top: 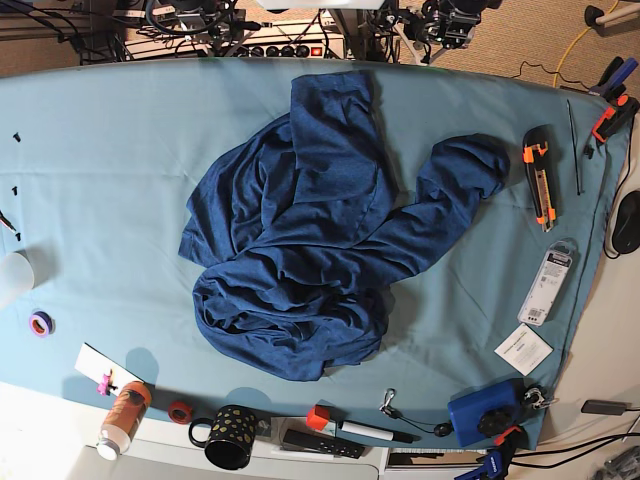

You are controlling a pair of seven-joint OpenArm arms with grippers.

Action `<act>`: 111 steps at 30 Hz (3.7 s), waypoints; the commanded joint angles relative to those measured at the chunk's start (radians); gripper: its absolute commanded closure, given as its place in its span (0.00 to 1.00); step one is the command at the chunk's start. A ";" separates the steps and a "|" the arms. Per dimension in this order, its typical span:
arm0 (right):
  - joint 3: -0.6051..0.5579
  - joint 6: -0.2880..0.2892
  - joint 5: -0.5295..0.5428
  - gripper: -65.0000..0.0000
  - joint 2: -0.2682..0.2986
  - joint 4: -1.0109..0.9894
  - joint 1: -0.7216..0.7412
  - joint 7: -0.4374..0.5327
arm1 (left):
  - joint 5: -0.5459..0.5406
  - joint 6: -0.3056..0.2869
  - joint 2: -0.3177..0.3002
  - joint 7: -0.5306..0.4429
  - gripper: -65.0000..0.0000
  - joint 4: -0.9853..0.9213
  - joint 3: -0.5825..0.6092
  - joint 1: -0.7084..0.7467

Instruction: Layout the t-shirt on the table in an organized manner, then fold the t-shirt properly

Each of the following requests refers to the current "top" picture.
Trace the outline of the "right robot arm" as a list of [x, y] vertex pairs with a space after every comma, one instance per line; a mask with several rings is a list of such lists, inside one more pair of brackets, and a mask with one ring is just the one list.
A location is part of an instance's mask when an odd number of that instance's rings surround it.
[[235, 1], [118, 1], [127, 60], [231, 57], [263, 28]]

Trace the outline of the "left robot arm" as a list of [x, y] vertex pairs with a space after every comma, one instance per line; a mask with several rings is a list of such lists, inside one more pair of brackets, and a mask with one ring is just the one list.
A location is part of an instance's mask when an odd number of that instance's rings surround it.
[[385, 1], [365, 12], [365, 25], [381, 45], [384, 62], [398, 63], [406, 49], [415, 65], [428, 66], [448, 51], [466, 49], [483, 12], [501, 5], [501, 0], [429, 0], [415, 8]]

